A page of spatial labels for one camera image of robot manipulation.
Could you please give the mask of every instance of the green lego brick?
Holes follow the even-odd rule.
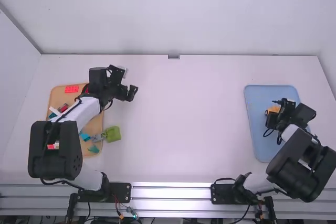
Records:
[[[121,140],[120,129],[118,126],[112,126],[107,128],[103,133],[104,138],[106,138],[106,142],[112,143],[118,140]]]

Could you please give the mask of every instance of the red lego brick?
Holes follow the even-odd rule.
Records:
[[[78,85],[66,86],[64,93],[77,93],[78,89],[79,89]]]

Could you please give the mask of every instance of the connector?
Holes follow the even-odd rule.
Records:
[[[133,208],[131,207],[127,207],[126,208],[126,212],[130,213],[131,215],[133,215],[133,218],[138,220],[139,219],[139,216],[138,214],[133,210]]]

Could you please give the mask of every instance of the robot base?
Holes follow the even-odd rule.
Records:
[[[120,203],[129,203],[131,200],[131,188],[130,183],[111,183],[110,191],[111,195],[107,198],[104,195],[96,191],[78,191],[77,202],[107,202],[115,203],[116,198]]]

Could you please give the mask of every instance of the white wall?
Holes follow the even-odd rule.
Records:
[[[46,54],[317,54],[336,94],[335,0],[0,0]]]
[[[0,10],[0,157],[6,150],[40,57]]]

